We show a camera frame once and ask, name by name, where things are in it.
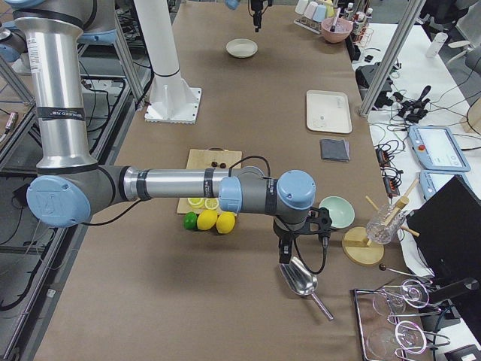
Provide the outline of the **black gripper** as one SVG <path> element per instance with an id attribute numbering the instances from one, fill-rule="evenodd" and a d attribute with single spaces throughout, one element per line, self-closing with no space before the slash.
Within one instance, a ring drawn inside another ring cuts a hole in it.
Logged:
<path id="1" fill-rule="evenodd" d="M 255 32 L 262 27 L 262 14 L 268 7 L 273 5 L 272 0 L 249 0 L 250 10 L 253 12 L 253 25 Z"/>
<path id="2" fill-rule="evenodd" d="M 287 223 L 274 218 L 274 233 L 279 238 L 279 264 L 289 264 L 292 258 L 292 243 L 299 235 L 317 235 L 322 244 L 328 244 L 331 237 L 331 217 L 327 208 L 311 207 L 300 223 Z"/>

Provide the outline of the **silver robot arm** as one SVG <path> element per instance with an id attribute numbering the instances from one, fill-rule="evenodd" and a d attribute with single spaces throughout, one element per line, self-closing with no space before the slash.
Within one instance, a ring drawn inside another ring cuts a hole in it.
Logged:
<path id="1" fill-rule="evenodd" d="M 120 202 L 154 198 L 218 199 L 223 211 L 268 214 L 279 238 L 280 263 L 290 262 L 299 235 L 327 244 L 331 219 L 313 203 L 312 177 L 292 170 L 279 178 L 247 168 L 146 169 L 100 165 L 90 153 L 80 85 L 79 42 L 116 40 L 112 1 L 12 1 L 25 35 L 43 156 L 26 192 L 43 223 L 66 228 Z"/>
<path id="2" fill-rule="evenodd" d="M 224 3 L 227 8 L 234 11 L 238 8 L 241 2 L 238 0 L 225 0 Z M 268 8 L 273 6 L 273 3 L 273 0 L 249 0 L 247 2 L 248 14 L 253 19 L 255 32 L 259 32 L 261 30 L 263 15 Z"/>

